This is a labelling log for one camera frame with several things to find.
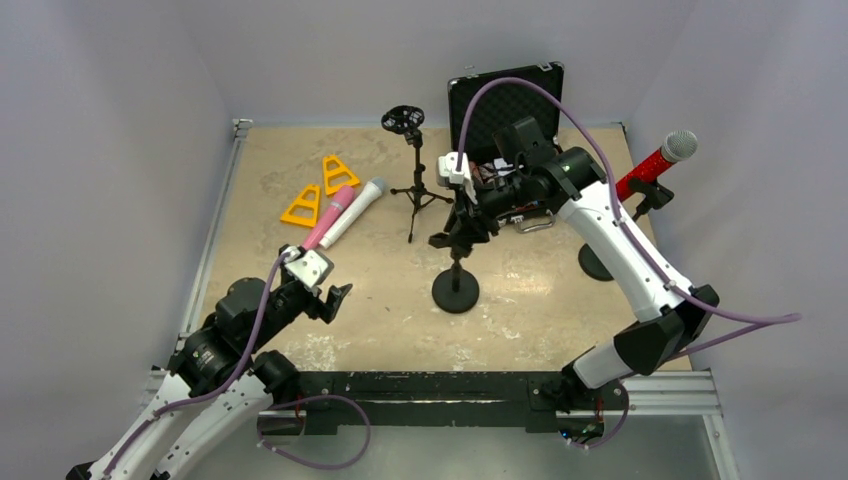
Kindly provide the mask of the white microphone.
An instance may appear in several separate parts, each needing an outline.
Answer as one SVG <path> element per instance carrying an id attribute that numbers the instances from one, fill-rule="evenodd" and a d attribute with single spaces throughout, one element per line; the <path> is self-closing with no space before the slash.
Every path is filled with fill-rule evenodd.
<path id="1" fill-rule="evenodd" d="M 330 228 L 319 241 L 319 245 L 327 249 L 336 243 L 365 210 L 383 195 L 386 188 L 387 183 L 381 177 L 374 177 L 369 180 L 330 225 Z"/>

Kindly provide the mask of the red glitter microphone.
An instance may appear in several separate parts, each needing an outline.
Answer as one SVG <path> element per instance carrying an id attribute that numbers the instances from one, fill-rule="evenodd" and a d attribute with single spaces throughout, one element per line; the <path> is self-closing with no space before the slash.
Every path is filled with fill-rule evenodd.
<path id="1" fill-rule="evenodd" d="M 631 180 L 655 182 L 672 166 L 690 159 L 696 153 L 698 146 L 698 138 L 692 131 L 676 130 L 669 133 L 655 152 L 617 181 L 618 199 L 624 202 L 635 193 L 635 189 L 630 186 Z"/>

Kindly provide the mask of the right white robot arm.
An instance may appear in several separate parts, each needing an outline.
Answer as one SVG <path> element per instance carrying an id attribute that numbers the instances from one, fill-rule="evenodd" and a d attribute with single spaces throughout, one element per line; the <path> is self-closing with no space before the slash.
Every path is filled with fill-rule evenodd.
<path id="1" fill-rule="evenodd" d="M 428 242 L 460 261 L 497 234 L 500 217 L 532 202 L 583 238 L 618 283 L 635 322 L 567 364 L 564 390 L 583 393 L 629 374 L 649 375 L 693 343 L 718 304 L 717 293 L 709 285 L 694 286 L 666 262 L 610 194 L 608 177 L 592 155 L 581 147 L 559 151 L 531 117 L 497 137 L 502 157 L 519 169 L 488 184 L 475 181 L 467 155 L 439 157 L 438 183 L 455 200 L 443 231 Z"/>

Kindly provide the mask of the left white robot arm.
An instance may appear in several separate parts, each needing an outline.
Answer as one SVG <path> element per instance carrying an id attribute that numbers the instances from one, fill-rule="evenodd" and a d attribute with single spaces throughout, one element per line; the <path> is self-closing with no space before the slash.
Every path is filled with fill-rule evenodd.
<path id="1" fill-rule="evenodd" d="M 284 273 L 267 290 L 235 281 L 202 327 L 170 358 L 140 417 L 100 459 L 73 466 L 69 479 L 183 479 L 225 436 L 272 403 L 298 398 L 300 373 L 277 350 L 260 349 L 299 316 L 329 324 L 351 285 L 317 291 Z"/>

